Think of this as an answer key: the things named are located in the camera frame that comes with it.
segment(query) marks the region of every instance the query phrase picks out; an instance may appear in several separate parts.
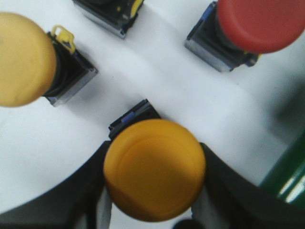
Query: black button base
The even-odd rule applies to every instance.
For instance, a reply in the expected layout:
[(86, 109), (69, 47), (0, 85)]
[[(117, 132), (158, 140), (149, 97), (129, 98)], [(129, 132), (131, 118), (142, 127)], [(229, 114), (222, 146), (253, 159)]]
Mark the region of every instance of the black button base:
[(187, 36), (185, 46), (220, 72), (230, 72), (241, 64), (253, 66), (259, 55), (232, 49), (217, 33), (217, 4), (212, 2)]

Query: green cylinder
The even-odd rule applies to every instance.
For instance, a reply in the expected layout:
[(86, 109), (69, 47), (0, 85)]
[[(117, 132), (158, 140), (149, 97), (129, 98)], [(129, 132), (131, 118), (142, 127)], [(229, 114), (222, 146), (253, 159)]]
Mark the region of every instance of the green cylinder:
[(260, 187), (284, 202), (305, 209), (305, 131), (284, 152)]

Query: red push button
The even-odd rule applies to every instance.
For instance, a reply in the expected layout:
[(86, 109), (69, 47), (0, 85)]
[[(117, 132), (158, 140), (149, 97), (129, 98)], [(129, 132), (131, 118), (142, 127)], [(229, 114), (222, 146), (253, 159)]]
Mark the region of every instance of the red push button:
[(280, 50), (305, 29), (305, 0), (219, 0), (219, 24), (238, 48), (253, 53)]

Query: yellow locking clip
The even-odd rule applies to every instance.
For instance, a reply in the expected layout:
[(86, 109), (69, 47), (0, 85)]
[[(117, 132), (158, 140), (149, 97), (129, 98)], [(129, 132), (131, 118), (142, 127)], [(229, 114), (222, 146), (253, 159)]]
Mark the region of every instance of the yellow locking clip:
[(56, 40), (61, 43), (71, 54), (75, 52), (74, 35), (66, 30), (61, 25), (55, 25), (51, 31), (51, 36), (55, 37)]

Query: yellow push button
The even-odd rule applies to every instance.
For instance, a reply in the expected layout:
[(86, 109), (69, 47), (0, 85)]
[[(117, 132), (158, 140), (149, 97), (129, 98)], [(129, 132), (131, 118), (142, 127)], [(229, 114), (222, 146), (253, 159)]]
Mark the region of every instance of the yellow push button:
[(115, 138), (104, 175), (110, 196), (123, 212), (143, 221), (163, 221), (186, 211), (197, 198), (205, 157), (187, 129), (150, 119)]
[(56, 54), (47, 34), (30, 19), (0, 12), (0, 106), (28, 104), (49, 89)]

